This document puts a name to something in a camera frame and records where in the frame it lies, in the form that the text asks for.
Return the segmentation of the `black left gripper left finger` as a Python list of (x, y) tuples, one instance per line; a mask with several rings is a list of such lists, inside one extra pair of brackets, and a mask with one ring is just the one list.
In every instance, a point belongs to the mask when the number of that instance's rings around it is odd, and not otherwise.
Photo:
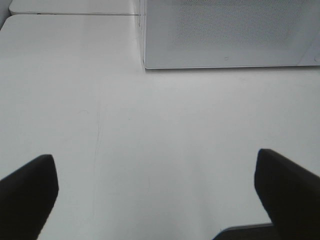
[(0, 180), (0, 238), (36, 240), (55, 205), (59, 182), (54, 158), (44, 154)]

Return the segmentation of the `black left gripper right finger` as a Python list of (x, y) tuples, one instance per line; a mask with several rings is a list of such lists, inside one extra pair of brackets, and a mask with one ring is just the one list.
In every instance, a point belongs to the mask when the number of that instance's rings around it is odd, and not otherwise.
[(320, 238), (319, 176), (272, 149), (260, 149), (254, 188), (281, 239)]

